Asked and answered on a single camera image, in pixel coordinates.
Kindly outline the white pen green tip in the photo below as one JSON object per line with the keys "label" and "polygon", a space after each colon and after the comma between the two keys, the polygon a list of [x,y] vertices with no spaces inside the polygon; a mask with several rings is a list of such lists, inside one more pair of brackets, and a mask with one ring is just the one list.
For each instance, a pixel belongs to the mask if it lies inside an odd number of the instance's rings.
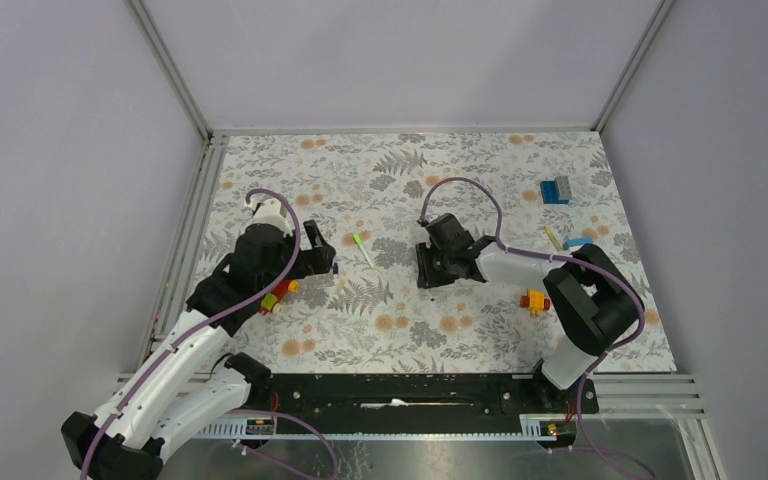
{"label": "white pen green tip", "polygon": [[372,258],[371,258],[371,256],[370,256],[370,254],[368,253],[368,251],[366,250],[366,248],[365,248],[364,244],[362,244],[362,243],[361,243],[361,244],[358,244],[358,247],[359,247],[359,249],[360,249],[361,253],[363,254],[363,256],[364,256],[364,259],[365,259],[365,261],[367,262],[367,264],[369,265],[369,267],[370,267],[372,270],[377,270],[377,266],[376,266],[376,264],[374,263],[374,261],[372,260]]}

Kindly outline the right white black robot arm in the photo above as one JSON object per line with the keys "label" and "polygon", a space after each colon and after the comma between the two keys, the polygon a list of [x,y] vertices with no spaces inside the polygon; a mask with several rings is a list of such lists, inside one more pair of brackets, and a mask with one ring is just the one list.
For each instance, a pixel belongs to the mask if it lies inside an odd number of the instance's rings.
{"label": "right white black robot arm", "polygon": [[416,246],[419,288],[459,280],[515,285],[541,295],[530,308],[554,310],[564,336],[537,368],[533,396],[543,410],[567,405],[572,385],[644,314],[638,294],[594,244],[550,255],[503,247],[490,235],[474,238],[450,213],[419,224],[429,237]]}

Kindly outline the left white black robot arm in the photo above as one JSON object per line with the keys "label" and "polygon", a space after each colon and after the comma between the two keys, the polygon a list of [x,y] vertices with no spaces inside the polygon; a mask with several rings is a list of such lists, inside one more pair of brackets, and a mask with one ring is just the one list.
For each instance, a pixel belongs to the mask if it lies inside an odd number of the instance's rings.
{"label": "left white black robot arm", "polygon": [[92,414],[72,413],[61,434],[84,479],[155,479],[186,442],[236,408],[271,407],[271,370],[245,353],[222,359],[201,387],[181,393],[198,368],[243,324],[261,315],[261,303],[280,284],[328,274],[336,255],[313,220],[311,242],[276,218],[254,222],[214,271],[196,287],[173,330],[110,400]]}

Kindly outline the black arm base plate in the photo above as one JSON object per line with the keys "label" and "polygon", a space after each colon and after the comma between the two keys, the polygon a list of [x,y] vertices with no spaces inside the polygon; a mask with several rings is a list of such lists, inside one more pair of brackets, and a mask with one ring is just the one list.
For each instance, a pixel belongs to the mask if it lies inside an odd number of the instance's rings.
{"label": "black arm base plate", "polygon": [[546,416],[560,422],[600,410],[594,385],[558,390],[528,374],[274,374],[243,408],[290,415],[308,430],[447,431],[484,418]]}

